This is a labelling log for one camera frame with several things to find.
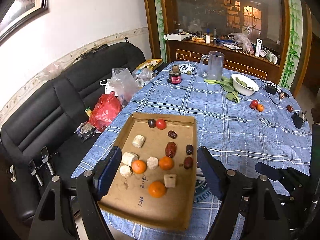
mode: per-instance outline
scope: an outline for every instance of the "red plastic bag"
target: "red plastic bag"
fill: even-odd
[[[121,111],[121,104],[115,97],[115,92],[103,94],[90,114],[89,122],[100,132],[103,132]]]

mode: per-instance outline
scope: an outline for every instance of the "framed picture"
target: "framed picture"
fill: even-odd
[[[5,2],[6,8],[2,10],[0,18],[0,44],[24,22],[47,9],[47,0],[5,0]]]

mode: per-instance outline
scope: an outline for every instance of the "white bowl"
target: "white bowl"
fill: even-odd
[[[244,75],[232,74],[231,77],[233,79],[233,87],[235,88],[235,90],[237,90],[240,94],[242,94],[244,96],[251,96],[255,91],[259,90],[259,86],[256,84],[256,82],[254,82],[252,79],[250,79]],[[238,78],[241,81],[243,81],[244,83],[246,83],[247,86],[252,89],[246,88],[245,86],[239,84],[236,81],[236,78]]]

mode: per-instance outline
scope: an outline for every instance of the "cardboard tray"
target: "cardboard tray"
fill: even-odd
[[[152,71],[155,71],[157,67],[159,67],[162,64],[161,58],[153,58],[150,59],[150,63],[147,62],[147,60],[144,63],[141,63],[139,66],[136,67],[136,69],[144,68],[147,65],[153,64],[153,67],[149,67]]]
[[[164,119],[167,127],[164,130],[150,128],[149,119]],[[177,133],[177,138],[168,136],[168,131]],[[143,135],[145,143],[141,148],[132,145],[132,140],[137,134]],[[100,201],[100,207],[116,216],[131,220],[135,223],[153,228],[172,230],[185,230],[188,228],[192,212],[193,197],[196,183],[197,168],[197,135],[196,120],[191,116],[133,113],[123,126],[114,146],[119,146],[124,152],[132,152],[147,161],[153,156],[161,159],[165,156],[165,147],[168,142],[177,144],[177,153],[174,167],[164,171],[160,167],[155,170],[147,169],[144,174],[133,174],[124,178],[119,169],[112,182],[109,192]],[[186,170],[183,162],[186,154],[186,145],[192,144],[193,167]],[[176,174],[175,188],[168,188],[161,198],[153,198],[148,193],[148,187],[153,181],[164,183],[164,174]]]

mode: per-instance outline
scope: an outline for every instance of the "brick-patterned wall panel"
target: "brick-patterned wall panel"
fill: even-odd
[[[182,50],[182,49],[176,49],[176,55],[177,55],[177,60],[185,60],[185,61],[195,61],[195,62],[200,62],[200,59],[202,57],[202,54],[187,51],[187,50]],[[230,60],[224,60],[223,61],[223,67],[227,68],[229,70],[234,70],[238,71],[240,73],[248,74],[255,76],[257,78],[261,78],[265,80],[267,78],[268,73],[264,72],[262,70],[246,66],[243,64],[239,64]]]

